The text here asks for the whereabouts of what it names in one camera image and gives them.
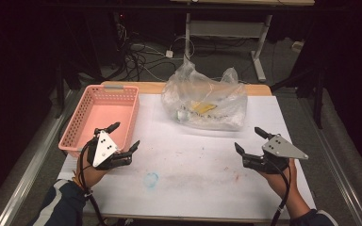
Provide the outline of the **pink perforated plastic basket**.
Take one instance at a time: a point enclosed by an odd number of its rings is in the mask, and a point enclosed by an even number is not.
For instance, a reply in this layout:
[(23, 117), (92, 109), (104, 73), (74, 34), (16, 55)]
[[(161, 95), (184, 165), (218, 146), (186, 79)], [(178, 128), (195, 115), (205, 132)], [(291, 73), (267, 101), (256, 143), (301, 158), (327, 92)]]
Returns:
[(92, 139), (95, 129), (107, 128), (118, 122), (120, 126), (109, 136), (122, 152), (127, 151), (131, 146), (139, 106), (138, 87), (87, 86), (58, 147), (72, 156), (78, 156), (84, 145)]

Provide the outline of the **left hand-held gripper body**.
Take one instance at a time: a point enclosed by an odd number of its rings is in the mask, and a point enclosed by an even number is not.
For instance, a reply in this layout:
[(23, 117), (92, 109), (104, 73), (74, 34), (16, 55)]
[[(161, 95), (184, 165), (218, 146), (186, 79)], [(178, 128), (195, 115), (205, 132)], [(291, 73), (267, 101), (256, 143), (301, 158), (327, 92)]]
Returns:
[(112, 170), (132, 162), (133, 153), (122, 153), (109, 134), (108, 129), (100, 130), (89, 146), (87, 161), (96, 170)]

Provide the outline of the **person's right hand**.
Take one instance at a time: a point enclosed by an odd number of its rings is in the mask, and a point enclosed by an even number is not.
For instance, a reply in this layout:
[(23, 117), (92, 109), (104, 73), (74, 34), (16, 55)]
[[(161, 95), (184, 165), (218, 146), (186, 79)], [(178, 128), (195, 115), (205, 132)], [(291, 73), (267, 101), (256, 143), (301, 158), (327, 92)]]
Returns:
[(288, 197), (292, 199), (298, 194), (297, 187), (297, 170), (295, 166), (295, 161), (293, 159), (289, 160), (288, 168), (283, 171), (284, 175), (281, 174), (268, 174), (260, 172), (260, 175), (263, 176), (271, 189), (280, 197), (283, 198), (287, 192), (287, 186), (284, 179), (288, 180), (289, 184), (289, 193)]

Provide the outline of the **white metal desk frame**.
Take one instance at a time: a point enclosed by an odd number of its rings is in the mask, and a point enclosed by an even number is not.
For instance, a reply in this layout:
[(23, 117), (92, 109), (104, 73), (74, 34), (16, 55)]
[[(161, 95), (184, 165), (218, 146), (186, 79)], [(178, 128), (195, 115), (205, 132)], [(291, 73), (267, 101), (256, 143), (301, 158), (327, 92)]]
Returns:
[(259, 22), (232, 21), (230, 18), (221, 19), (225, 15), (225, 7), (264, 7), (266, 9), (276, 9), (283, 7), (303, 8), (312, 7), (315, 0), (171, 0), (180, 3), (184, 7), (215, 7), (219, 6), (220, 15), (215, 19), (197, 19), (194, 13), (186, 14), (185, 34), (189, 39), (191, 36), (197, 37), (223, 37), (223, 38), (254, 38), (258, 39), (257, 47), (250, 52), (255, 74), (259, 82), (267, 80), (263, 71), (260, 55), (267, 38), (272, 22), (272, 13), (267, 13), (265, 18)]

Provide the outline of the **silver metal rail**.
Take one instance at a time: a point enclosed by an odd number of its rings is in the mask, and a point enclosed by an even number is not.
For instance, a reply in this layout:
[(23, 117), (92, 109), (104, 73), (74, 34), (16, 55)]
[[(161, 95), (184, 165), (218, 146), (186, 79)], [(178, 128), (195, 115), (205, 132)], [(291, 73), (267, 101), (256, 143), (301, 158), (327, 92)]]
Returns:
[(0, 226), (14, 226), (16, 221), (32, 217), (45, 190), (57, 179), (64, 160), (58, 149), (58, 137), (80, 95), (80, 90), (64, 92), (64, 108), (51, 109), (1, 186), (0, 203), (4, 208), (0, 211)]
[(311, 127), (314, 129), (317, 138), (321, 142), (322, 152), (327, 162), (328, 166), (331, 169), (331, 172), (336, 180), (339, 191), (346, 202), (356, 226), (362, 226), (362, 204), (357, 196), (356, 191), (354, 190), (352, 184), (349, 182), (346, 173), (343, 171), (339, 161), (337, 160), (337, 155), (331, 148), (330, 143), (326, 139), (323, 131), (318, 127), (318, 125), (313, 121), (309, 120)]

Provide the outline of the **black metal stand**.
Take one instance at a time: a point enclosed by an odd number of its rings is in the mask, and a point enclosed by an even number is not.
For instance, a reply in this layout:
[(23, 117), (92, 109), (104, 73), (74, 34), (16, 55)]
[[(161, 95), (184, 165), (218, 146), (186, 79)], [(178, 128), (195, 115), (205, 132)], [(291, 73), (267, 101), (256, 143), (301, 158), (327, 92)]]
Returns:
[(324, 82), (324, 74), (323, 70), (320, 70), (317, 76), (317, 86), (315, 88), (315, 100), (314, 100), (314, 109), (313, 109), (313, 119), (319, 129), (322, 128), (321, 109), (322, 109), (323, 82)]
[(57, 113), (56, 118), (58, 119), (62, 115), (64, 108), (64, 85), (61, 64), (56, 67), (56, 90), (57, 90)]

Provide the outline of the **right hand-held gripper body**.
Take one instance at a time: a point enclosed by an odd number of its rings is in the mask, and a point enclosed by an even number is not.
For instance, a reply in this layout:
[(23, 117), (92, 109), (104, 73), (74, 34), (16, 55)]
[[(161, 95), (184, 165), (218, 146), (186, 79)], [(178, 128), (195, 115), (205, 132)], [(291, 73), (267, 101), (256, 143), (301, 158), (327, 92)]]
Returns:
[(278, 174), (288, 167), (290, 159), (309, 158), (306, 153), (280, 135), (272, 136), (262, 146), (262, 151), (262, 155), (253, 155), (240, 149), (243, 167), (267, 174)]

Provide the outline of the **white paper sheet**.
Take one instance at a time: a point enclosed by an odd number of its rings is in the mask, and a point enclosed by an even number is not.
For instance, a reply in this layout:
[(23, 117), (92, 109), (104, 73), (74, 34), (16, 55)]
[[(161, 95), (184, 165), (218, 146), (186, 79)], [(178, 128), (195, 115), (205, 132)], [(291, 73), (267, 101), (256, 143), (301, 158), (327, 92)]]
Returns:
[(261, 154), (265, 140), (257, 127), (289, 137), (275, 97), (249, 97), (243, 128), (227, 132), (179, 124), (159, 95), (142, 94), (133, 136), (139, 148), (92, 195), (106, 216), (268, 222), (281, 200), (261, 175), (243, 167), (235, 149)]

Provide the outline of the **clear printed plastic bag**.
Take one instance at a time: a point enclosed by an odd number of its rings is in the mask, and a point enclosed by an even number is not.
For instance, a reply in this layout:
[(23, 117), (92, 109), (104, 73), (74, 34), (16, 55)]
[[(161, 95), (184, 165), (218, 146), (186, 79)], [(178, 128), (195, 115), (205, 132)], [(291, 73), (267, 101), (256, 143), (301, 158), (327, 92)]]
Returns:
[[(173, 120), (186, 126), (237, 131), (245, 122), (248, 97), (234, 68), (225, 70), (222, 79), (215, 81), (197, 72), (195, 65), (186, 61), (165, 84), (161, 102)], [(188, 111), (189, 120), (178, 121), (178, 110)]]

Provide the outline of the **person's left hand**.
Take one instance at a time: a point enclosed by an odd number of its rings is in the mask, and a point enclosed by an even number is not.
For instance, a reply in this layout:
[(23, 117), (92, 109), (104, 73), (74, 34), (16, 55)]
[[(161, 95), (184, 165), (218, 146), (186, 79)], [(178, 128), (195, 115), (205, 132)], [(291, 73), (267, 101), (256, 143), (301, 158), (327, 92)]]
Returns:
[(86, 191), (99, 183), (107, 173), (108, 170), (97, 170), (85, 158), (78, 157), (72, 180), (82, 190)]

